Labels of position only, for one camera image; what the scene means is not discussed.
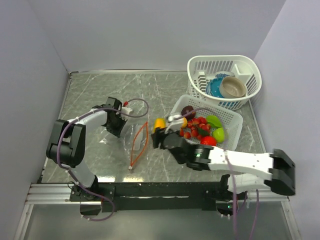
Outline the clear zip top bag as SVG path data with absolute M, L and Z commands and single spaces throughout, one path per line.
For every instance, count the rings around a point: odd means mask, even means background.
M 138 122 L 126 125 L 120 137 L 103 131 L 105 136 L 99 141 L 107 147 L 107 162 L 113 167 L 133 170 L 147 152 L 149 144 L 149 123 Z

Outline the red fake cherry bunch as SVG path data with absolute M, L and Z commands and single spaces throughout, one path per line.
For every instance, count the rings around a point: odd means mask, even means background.
M 185 139 L 195 138 L 200 141 L 202 137 L 210 135 L 210 127 L 205 121 L 205 118 L 193 118 L 188 120 L 186 128 L 180 129 L 179 135 Z

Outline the green fake apple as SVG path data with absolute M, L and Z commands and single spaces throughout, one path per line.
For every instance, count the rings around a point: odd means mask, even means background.
M 222 127 L 215 129 L 212 132 L 212 137 L 215 138 L 218 143 L 223 143 L 226 139 L 224 129 Z

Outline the green fake pepper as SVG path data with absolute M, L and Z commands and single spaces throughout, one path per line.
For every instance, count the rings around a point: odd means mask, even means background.
M 207 123 L 214 129 L 222 128 L 222 122 L 219 120 L 219 118 L 215 115 L 208 115 L 206 117 Z

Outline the dark red fake plum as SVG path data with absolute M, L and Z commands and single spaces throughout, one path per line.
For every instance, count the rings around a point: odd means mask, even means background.
M 194 112 L 194 108 L 191 105 L 187 105 L 182 109 L 181 115 L 190 121 L 196 117 L 196 112 Z

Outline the white perforated basket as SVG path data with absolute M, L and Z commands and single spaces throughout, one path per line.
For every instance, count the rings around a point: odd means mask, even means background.
M 183 108 L 187 106 L 198 109 L 195 114 L 195 117 L 200 119 L 198 123 L 200 123 L 202 129 L 210 131 L 209 134 L 218 141 L 218 147 L 230 151 L 234 151 L 237 148 L 243 127 L 243 117 L 239 113 L 210 104 L 205 100 L 187 94 L 182 95 L 178 99 L 171 113 L 180 114 Z M 225 138 L 213 133 L 221 127 L 224 127 L 226 130 L 227 137 Z

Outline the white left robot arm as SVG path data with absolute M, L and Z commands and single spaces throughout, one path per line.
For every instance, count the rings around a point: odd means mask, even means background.
M 82 184 L 81 195 L 88 201 L 97 199 L 100 189 L 97 177 L 85 163 L 87 134 L 99 127 L 120 137 L 128 115 L 133 112 L 114 97 L 102 105 L 94 106 L 89 112 L 69 120 L 55 121 L 46 149 L 47 158 L 66 170 L 76 183 Z

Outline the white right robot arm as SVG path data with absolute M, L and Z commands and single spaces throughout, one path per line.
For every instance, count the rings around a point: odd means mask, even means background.
M 296 165 L 281 149 L 272 153 L 246 153 L 195 144 L 178 133 L 157 128 L 151 134 L 154 148 L 168 150 L 179 164 L 196 171 L 229 171 L 219 195 L 230 199 L 253 190 L 271 190 L 282 196 L 296 194 Z

